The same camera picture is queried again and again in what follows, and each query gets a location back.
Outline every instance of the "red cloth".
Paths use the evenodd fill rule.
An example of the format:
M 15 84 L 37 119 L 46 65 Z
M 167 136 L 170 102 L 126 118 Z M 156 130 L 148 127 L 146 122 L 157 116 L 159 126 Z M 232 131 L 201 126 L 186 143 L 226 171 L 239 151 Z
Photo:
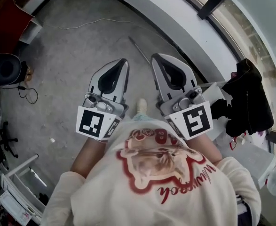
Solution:
M 0 10 L 0 53 L 12 53 L 23 31 L 33 18 L 13 0 L 7 0 Z

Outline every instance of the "black coat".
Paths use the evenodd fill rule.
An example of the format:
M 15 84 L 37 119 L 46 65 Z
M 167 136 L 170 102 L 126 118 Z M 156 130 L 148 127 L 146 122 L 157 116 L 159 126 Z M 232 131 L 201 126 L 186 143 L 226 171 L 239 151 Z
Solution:
M 220 99 L 211 106 L 213 119 L 226 116 L 231 119 L 226 126 L 226 133 L 236 137 L 246 130 L 251 135 L 257 131 L 271 128 L 274 119 L 262 86 L 262 77 L 254 64 L 244 59 L 237 64 L 236 77 L 224 86 L 232 99 L 232 106 Z

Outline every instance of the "jacket sleeve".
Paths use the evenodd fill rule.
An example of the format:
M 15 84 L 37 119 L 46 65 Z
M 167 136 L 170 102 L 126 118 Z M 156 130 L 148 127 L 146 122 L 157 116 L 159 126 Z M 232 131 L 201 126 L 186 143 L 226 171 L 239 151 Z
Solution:
M 257 225 L 261 214 L 261 199 L 250 172 L 233 157 L 224 158 L 217 167 L 229 178 L 235 193 L 248 204 L 252 225 Z
M 61 175 L 42 217 L 42 226 L 64 226 L 71 215 L 71 195 L 85 182 L 76 172 Z

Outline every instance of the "white t-shirt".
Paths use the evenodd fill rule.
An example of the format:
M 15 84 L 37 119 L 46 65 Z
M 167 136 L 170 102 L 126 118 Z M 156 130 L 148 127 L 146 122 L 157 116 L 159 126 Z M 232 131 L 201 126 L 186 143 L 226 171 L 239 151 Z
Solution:
M 234 226 L 236 194 L 257 225 L 260 196 L 238 161 L 214 166 L 163 121 L 123 122 L 86 179 L 61 175 L 42 225 Z

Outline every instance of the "concrete floor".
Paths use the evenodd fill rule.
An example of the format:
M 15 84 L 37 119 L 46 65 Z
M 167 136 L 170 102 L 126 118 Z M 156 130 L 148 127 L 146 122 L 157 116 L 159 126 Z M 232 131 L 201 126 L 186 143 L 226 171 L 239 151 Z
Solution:
M 38 91 L 37 103 L 21 99 L 16 89 L 0 91 L 3 118 L 9 121 L 10 134 L 19 139 L 14 144 L 19 159 L 9 160 L 11 168 L 38 153 L 36 166 L 57 183 L 86 140 L 75 133 L 75 125 L 77 107 L 83 103 L 91 76 L 118 58 L 126 58 L 130 64 L 127 114 L 135 114 L 135 103 L 143 97 L 148 101 L 149 115 L 162 119 L 155 108 L 158 92 L 150 67 L 128 36 L 148 57 L 158 52 L 181 58 L 166 41 L 129 23 L 100 21 L 69 30 L 50 27 L 76 27 L 99 18 L 132 21 L 155 31 L 117 0 L 51 0 L 37 15 L 43 30 L 20 54 L 35 70 L 28 86 Z

